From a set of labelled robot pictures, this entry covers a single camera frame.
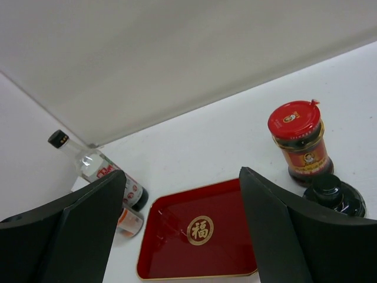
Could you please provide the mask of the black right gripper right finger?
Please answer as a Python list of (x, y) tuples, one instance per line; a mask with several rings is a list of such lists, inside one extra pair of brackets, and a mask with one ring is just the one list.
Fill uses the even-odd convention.
[(375, 282), (376, 221), (304, 199), (243, 167), (240, 190), (261, 282)]

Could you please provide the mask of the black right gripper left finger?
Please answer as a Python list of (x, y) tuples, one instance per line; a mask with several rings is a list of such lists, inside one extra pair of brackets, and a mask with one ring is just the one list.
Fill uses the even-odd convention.
[(1, 221), (1, 282), (102, 282), (126, 177), (113, 171)]

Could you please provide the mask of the black-cap grinder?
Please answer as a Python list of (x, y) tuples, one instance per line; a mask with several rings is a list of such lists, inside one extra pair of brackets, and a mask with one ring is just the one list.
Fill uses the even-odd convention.
[(365, 201), (359, 191), (333, 174), (314, 177), (303, 198), (348, 216), (366, 215)]

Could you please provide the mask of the white-lid spice jar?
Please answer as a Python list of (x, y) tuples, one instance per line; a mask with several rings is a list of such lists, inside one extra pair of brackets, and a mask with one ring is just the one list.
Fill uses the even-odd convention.
[(139, 233), (143, 223), (143, 217), (137, 212), (129, 208), (123, 208), (117, 221), (117, 228), (123, 236), (132, 238)]

